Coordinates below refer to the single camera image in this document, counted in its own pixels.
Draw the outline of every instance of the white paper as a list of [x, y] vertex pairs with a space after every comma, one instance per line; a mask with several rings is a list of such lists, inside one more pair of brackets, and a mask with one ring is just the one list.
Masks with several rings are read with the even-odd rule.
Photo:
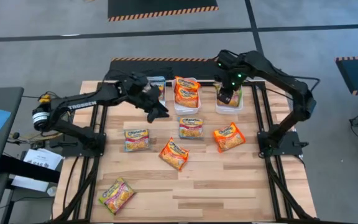
[[[55, 170], [62, 156], [46, 149], [29, 149], [25, 155], [24, 162]], [[34, 180], [27, 177], [15, 176], [12, 185], [44, 192], [47, 190], [48, 182]]]

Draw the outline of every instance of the gray floor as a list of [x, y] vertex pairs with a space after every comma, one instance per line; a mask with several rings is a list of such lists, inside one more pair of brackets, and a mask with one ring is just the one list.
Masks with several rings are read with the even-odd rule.
[[[354, 0], [251, 3], [259, 27], [358, 24]], [[216, 12], [109, 23], [105, 0], [0, 0], [0, 37], [250, 27], [243, 0], [218, 4]], [[334, 57], [358, 55], [358, 29], [263, 32], [260, 39], [276, 67], [321, 79], [313, 92], [318, 102], [313, 117], [296, 127], [301, 140], [310, 142], [304, 153], [311, 193], [321, 219], [358, 223], [358, 139], [348, 122], [358, 114], [358, 96], [349, 93], [334, 63]], [[82, 80], [101, 79], [112, 57], [214, 57], [220, 49], [254, 50], [252, 33], [0, 42], [0, 86], [23, 86], [25, 95], [47, 90], [73, 95]], [[35, 105], [22, 100], [13, 130], [32, 132]], [[7, 146], [6, 152], [26, 149]], [[42, 222], [50, 205], [18, 203], [11, 223]]]

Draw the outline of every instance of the ramen noodle packet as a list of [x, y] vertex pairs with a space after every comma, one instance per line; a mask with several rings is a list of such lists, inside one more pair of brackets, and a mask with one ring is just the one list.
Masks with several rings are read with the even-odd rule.
[[177, 92], [179, 87], [182, 87], [187, 91], [197, 91], [201, 86], [198, 82], [188, 78], [175, 77], [175, 79], [177, 81], [175, 92]]
[[198, 107], [198, 93], [193, 91], [187, 91], [182, 87], [177, 89], [178, 91], [175, 94], [175, 102], [187, 106], [189, 108]]
[[155, 85], [159, 88], [160, 94], [158, 96], [158, 100], [160, 100], [160, 102], [165, 105], [165, 77], [147, 77], [147, 79], [149, 80], [151, 85]]
[[116, 182], [99, 197], [99, 201], [115, 215], [134, 194], [134, 190], [127, 182], [122, 177], [118, 177]]
[[203, 120], [197, 118], [178, 118], [179, 137], [183, 139], [202, 139]]
[[[219, 90], [221, 89], [221, 87], [222, 87], [222, 83], [220, 83], [220, 84], [214, 84], [214, 86], [215, 86], [215, 88], [216, 88], [216, 96], [218, 97], [218, 93], [219, 93]], [[231, 106], [231, 107], [238, 107], [239, 106], [239, 104], [240, 104], [240, 100], [242, 100], [241, 99], [241, 96], [242, 96], [242, 90], [241, 90], [241, 88], [239, 88], [238, 90], [236, 90], [236, 91], [233, 91], [233, 96], [232, 96], [232, 98], [231, 98], [231, 100], [230, 100], [230, 102], [228, 103], [228, 104], [225, 104], [225, 103], [223, 103], [222, 101], [220, 101], [219, 99], [216, 99], [216, 103], [218, 104], [218, 105], [222, 105], [222, 106]]]
[[173, 168], [181, 171], [181, 168], [185, 165], [185, 162], [189, 157], [189, 151], [179, 147], [173, 142], [173, 139], [170, 138], [167, 145], [160, 152], [159, 157]]
[[234, 122], [228, 127], [215, 130], [213, 135], [215, 141], [218, 143], [219, 152], [226, 151], [246, 142], [246, 139]]
[[135, 152], [150, 149], [149, 130], [124, 130], [126, 152]]

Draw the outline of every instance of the concrete floor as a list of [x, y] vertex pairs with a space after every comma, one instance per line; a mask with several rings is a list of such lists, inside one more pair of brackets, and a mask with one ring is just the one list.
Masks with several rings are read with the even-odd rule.
[[[358, 24], [356, 0], [251, 3], [258, 27]], [[105, 0], [0, 0], [0, 37], [250, 27], [243, 0], [218, 5], [216, 12], [109, 23]], [[301, 140], [310, 142], [304, 153], [314, 205], [322, 220], [358, 223], [358, 139], [348, 123], [358, 114], [358, 96], [349, 93], [334, 63], [334, 57], [358, 55], [358, 29], [259, 35], [276, 67], [321, 79], [313, 92], [318, 102], [314, 115], [296, 126]], [[252, 33], [0, 42], [0, 86], [23, 86], [24, 94], [32, 96], [47, 90], [73, 95], [82, 80], [102, 79], [112, 57], [214, 57], [221, 49], [255, 50]], [[35, 105], [22, 100], [12, 130], [32, 132]], [[6, 152], [14, 156], [26, 149], [9, 145]], [[45, 221], [50, 206], [51, 201], [17, 203], [11, 223]]]

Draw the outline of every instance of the wooden tabletop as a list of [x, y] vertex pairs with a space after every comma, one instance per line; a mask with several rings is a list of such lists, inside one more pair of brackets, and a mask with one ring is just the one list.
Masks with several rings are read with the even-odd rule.
[[[97, 81], [84, 81], [81, 93], [95, 91]], [[266, 83], [268, 88], [282, 90]], [[173, 93], [167, 87], [169, 118], [146, 122], [145, 113], [128, 103], [108, 108], [105, 133], [107, 143], [99, 163], [91, 222], [251, 222], [274, 220], [272, 200], [263, 159], [258, 157], [256, 133], [259, 130], [251, 87], [243, 87], [244, 109], [238, 115], [215, 112], [215, 90], [201, 87], [201, 108], [189, 118], [204, 120], [204, 140], [180, 139], [178, 116], [173, 107]], [[288, 113], [287, 99], [268, 93], [273, 122], [280, 122]], [[262, 95], [259, 93], [262, 116], [265, 119]], [[77, 110], [74, 124], [89, 126], [92, 108]], [[212, 132], [235, 122], [247, 139], [243, 145], [219, 153]], [[151, 151], [124, 152], [124, 129], [150, 129]], [[181, 172], [158, 157], [170, 137], [190, 151], [189, 160]], [[62, 212], [64, 191], [74, 158], [64, 160], [53, 205], [53, 214]], [[316, 216], [303, 164], [293, 156], [282, 156], [289, 191], [307, 213]], [[68, 187], [67, 204], [76, 193], [81, 173], [80, 158]], [[116, 178], [123, 177], [137, 192], [114, 216], [98, 201]], [[278, 190], [281, 214], [285, 216], [282, 195]], [[84, 217], [86, 192], [81, 203], [80, 218]]]

